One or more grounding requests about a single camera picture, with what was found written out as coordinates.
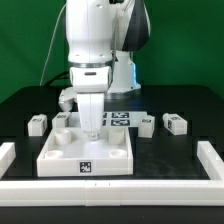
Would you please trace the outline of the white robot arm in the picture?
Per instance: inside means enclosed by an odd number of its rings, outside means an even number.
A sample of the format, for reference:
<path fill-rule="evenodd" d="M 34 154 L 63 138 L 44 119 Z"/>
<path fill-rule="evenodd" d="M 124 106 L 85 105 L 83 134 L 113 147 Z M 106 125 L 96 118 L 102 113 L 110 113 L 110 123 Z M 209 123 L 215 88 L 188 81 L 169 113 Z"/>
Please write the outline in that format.
<path fill-rule="evenodd" d="M 90 138 L 97 139 L 101 132 L 104 98 L 140 87 L 130 54 L 149 36 L 144 0 L 67 0 L 70 80 L 81 128 Z"/>

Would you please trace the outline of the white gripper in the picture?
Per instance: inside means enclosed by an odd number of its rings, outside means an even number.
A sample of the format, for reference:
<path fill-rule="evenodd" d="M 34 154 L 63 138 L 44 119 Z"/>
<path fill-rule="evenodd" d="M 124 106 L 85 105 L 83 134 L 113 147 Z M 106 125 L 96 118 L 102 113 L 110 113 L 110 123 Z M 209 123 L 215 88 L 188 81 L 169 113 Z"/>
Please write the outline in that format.
<path fill-rule="evenodd" d="M 111 84 L 111 68 L 70 68 L 70 79 L 75 93 L 81 128 L 99 139 L 104 112 L 104 95 Z"/>

